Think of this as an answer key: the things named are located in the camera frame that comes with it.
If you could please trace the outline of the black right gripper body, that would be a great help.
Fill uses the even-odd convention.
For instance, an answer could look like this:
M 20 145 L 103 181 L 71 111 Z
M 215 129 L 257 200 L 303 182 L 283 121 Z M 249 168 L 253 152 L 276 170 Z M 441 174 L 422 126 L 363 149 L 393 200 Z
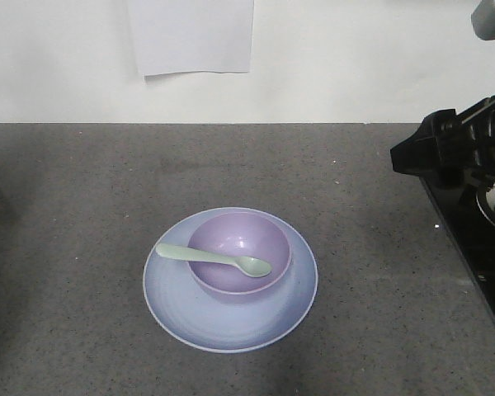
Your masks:
M 495 180 L 495 95 L 467 110 L 436 111 L 390 149 L 393 170 L 435 186 L 458 186 L 464 172 Z

